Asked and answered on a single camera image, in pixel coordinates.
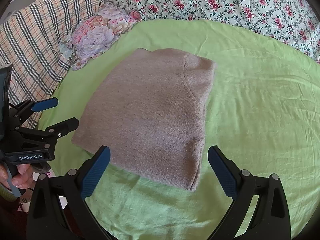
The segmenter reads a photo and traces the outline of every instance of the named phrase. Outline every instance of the plaid blanket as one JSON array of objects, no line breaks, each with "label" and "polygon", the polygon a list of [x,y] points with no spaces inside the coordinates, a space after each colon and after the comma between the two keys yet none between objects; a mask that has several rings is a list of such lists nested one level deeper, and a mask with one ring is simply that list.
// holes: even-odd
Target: plaid blanket
[{"label": "plaid blanket", "polygon": [[[70,68],[59,41],[95,14],[104,0],[36,0],[0,26],[0,65],[13,63],[9,100],[49,98]],[[41,113],[27,121],[35,128]]]}]

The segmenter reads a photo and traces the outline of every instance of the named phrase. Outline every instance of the green bed sheet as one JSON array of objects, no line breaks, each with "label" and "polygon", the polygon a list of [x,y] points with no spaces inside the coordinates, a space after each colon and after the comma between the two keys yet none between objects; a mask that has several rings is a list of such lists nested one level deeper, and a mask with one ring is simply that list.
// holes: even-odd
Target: green bed sheet
[{"label": "green bed sheet", "polygon": [[[81,118],[90,96],[135,49],[176,48],[217,62],[207,101],[206,144],[195,192],[158,184],[109,165],[86,199],[101,225],[120,240],[205,240],[231,199],[208,159],[218,145],[240,169],[257,176],[279,174],[288,200],[292,236],[310,219],[320,191],[320,66],[272,38],[212,21],[140,22],[107,52],[70,71],[43,112],[39,128]],[[89,153],[59,139],[50,163],[56,175],[78,168]],[[252,201],[239,234],[252,216]]]}]

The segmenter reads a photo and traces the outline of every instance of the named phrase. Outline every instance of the pillow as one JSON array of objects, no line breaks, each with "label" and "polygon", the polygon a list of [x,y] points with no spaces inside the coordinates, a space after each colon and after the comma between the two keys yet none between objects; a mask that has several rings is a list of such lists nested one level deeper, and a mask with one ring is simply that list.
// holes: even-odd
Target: pillow
[{"label": "pillow", "polygon": [[73,33],[60,41],[60,53],[71,59],[72,69],[83,68],[91,58],[108,50],[137,19],[106,1],[95,16],[80,22]]}]

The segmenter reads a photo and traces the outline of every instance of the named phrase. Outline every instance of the hand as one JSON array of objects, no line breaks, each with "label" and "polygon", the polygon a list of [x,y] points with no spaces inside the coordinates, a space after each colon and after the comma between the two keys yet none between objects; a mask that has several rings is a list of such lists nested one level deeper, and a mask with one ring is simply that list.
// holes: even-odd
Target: hand
[{"label": "hand", "polygon": [[[12,184],[17,188],[29,188],[33,182],[33,169],[30,164],[18,165],[19,174],[12,178]],[[0,164],[0,182],[7,188],[10,186],[7,183],[8,173],[6,168]]]}]

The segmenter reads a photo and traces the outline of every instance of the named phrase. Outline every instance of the floral bedspread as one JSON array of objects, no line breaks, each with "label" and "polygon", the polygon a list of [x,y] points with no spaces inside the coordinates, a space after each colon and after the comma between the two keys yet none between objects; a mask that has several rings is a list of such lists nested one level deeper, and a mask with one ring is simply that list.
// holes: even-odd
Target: floral bedspread
[{"label": "floral bedspread", "polygon": [[136,19],[220,21],[270,36],[320,63],[320,23],[306,0],[114,0]]},{"label": "floral bedspread", "polygon": [[73,70],[83,68],[91,58],[108,50],[136,22],[137,19],[106,1],[96,15],[80,22],[60,41],[60,53],[71,59]]}]

